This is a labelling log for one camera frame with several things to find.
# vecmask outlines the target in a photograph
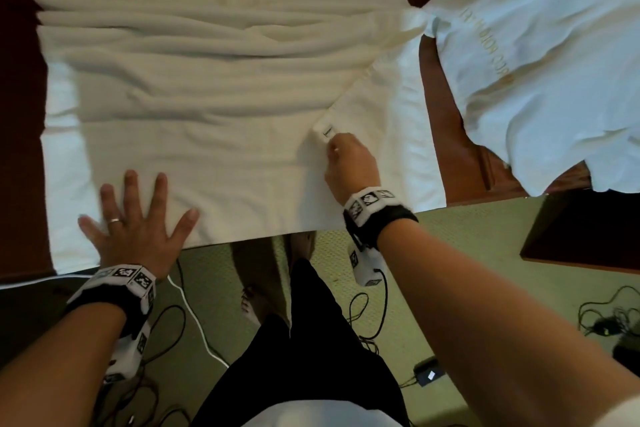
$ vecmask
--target white fabric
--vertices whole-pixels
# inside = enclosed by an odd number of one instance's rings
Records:
[[[470,139],[534,196],[585,160],[593,188],[640,191],[640,0],[432,0]]]
[[[168,174],[186,246],[334,229],[311,132],[330,109],[416,211],[445,206],[420,78],[428,17],[406,0],[36,0],[49,67],[42,146],[54,267],[97,256],[77,229],[97,189]]]
[[[268,407],[243,427],[399,427],[399,425],[380,410],[365,410],[352,402],[296,400]]]
[[[640,427],[640,397],[621,403],[593,427]]]

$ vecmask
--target white t-shirt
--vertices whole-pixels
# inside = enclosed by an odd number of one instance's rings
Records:
[[[296,400],[268,407],[244,427],[399,427],[379,410],[337,400]],[[621,403],[593,427],[640,427],[640,397]]]

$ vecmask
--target forearm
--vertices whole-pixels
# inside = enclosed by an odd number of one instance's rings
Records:
[[[89,425],[125,321],[112,304],[71,311],[0,373],[0,424]]]
[[[429,344],[487,424],[587,427],[640,380],[554,312],[410,220],[378,238]]]

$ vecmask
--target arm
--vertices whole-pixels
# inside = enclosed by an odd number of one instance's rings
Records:
[[[380,185],[355,137],[328,147],[326,180],[339,203]],[[640,379],[526,291],[411,220],[387,225],[378,247],[420,329],[487,425],[588,427],[640,394]]]
[[[171,236],[164,226],[167,181],[159,174],[149,212],[143,217],[138,177],[125,174],[124,212],[113,186],[100,189],[109,233],[86,216],[79,226],[100,253],[100,266],[144,265],[165,278],[198,219],[196,210],[182,217]],[[86,427],[116,341],[126,322],[124,311],[108,303],[71,311],[0,372],[0,425],[4,427]]]

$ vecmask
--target bare foot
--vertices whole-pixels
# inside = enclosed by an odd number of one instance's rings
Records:
[[[240,307],[246,318],[258,326],[263,324],[269,314],[278,314],[278,310],[267,297],[251,286],[244,289]]]
[[[292,233],[285,237],[289,272],[298,259],[311,259],[316,247],[316,232]]]

